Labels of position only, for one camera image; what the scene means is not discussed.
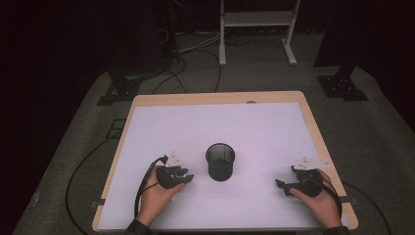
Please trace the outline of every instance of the black mesh cup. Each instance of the black mesh cup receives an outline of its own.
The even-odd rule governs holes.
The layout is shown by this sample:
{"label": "black mesh cup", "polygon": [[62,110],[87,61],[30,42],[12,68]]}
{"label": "black mesh cup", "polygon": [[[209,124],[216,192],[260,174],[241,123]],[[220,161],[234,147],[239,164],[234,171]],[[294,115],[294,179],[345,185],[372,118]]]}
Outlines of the black mesh cup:
{"label": "black mesh cup", "polygon": [[231,177],[234,161],[235,152],[227,144],[217,143],[207,149],[208,175],[216,181]]}

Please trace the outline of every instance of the white paper sheet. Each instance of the white paper sheet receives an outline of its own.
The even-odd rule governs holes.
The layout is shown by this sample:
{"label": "white paper sheet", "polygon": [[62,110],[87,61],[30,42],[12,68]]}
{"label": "white paper sheet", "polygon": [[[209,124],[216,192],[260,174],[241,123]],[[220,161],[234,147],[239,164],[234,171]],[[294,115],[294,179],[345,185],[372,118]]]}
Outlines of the white paper sheet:
{"label": "white paper sheet", "polygon": [[[226,143],[236,153],[230,179],[208,176],[205,153]],[[107,196],[99,231],[125,229],[135,195],[156,158],[171,151],[195,174],[155,221],[156,230],[311,228],[319,224],[275,178],[298,182],[290,166],[318,160],[297,103],[156,106],[135,108]]]}

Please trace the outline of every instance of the black sleeve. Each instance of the black sleeve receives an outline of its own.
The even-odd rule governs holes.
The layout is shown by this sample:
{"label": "black sleeve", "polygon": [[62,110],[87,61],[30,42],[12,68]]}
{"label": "black sleeve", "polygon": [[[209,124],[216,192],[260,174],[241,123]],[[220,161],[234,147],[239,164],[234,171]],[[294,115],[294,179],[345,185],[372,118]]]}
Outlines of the black sleeve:
{"label": "black sleeve", "polygon": [[347,227],[334,227],[323,231],[323,235],[350,235]]}
{"label": "black sleeve", "polygon": [[153,232],[137,219],[132,220],[124,232],[124,235],[152,235]]}

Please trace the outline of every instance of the white metal stand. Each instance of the white metal stand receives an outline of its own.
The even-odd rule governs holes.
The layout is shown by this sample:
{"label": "white metal stand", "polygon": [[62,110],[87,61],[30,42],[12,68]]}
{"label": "white metal stand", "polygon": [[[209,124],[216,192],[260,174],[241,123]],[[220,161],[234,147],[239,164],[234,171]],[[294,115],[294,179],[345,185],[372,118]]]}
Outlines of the white metal stand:
{"label": "white metal stand", "polygon": [[225,57],[225,27],[226,26],[274,26],[287,25],[287,37],[282,39],[290,65],[295,66],[297,60],[294,57],[290,42],[293,36],[299,12],[300,0],[296,0],[293,11],[278,12],[233,12],[225,13],[224,0],[220,0],[220,43],[219,43],[219,64],[226,66]]}

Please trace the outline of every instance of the gray carpet floor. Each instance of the gray carpet floor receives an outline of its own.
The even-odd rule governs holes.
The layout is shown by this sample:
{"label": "gray carpet floor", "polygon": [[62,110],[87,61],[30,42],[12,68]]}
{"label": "gray carpet floor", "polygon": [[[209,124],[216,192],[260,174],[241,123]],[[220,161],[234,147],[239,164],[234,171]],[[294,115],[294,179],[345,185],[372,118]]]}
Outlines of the gray carpet floor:
{"label": "gray carpet floor", "polygon": [[[323,34],[300,34],[293,37],[292,47],[298,65],[292,67],[286,58],[282,34],[261,35],[243,46],[227,46],[227,65],[221,68],[217,92],[299,90],[304,93],[323,139],[341,179],[368,194],[382,209],[393,234],[415,234],[415,135],[389,100],[376,80],[357,68],[351,79],[364,91],[369,101],[345,102],[327,98],[317,75],[334,74],[337,68],[314,68],[313,64]],[[197,35],[179,36],[180,47],[186,48],[206,40]],[[204,48],[217,55],[217,44]],[[181,57],[186,69],[156,93],[214,92],[219,76],[215,57],[206,52],[193,52]],[[183,63],[173,65],[180,71]],[[145,80],[139,94],[151,94],[166,78],[168,71]],[[97,77],[62,139],[48,170],[38,186],[38,201],[24,212],[15,233],[81,234],[70,222],[65,207],[69,179],[76,167],[99,144],[106,140],[115,118],[126,118],[131,102],[114,102],[97,106],[111,84],[107,73]],[[88,234],[95,215],[95,203],[101,194],[117,147],[109,140],[79,168],[69,191],[69,207],[73,218]],[[368,199],[345,187],[354,199],[359,226],[351,234],[388,234],[380,214]],[[299,231],[299,235],[321,234]]]}

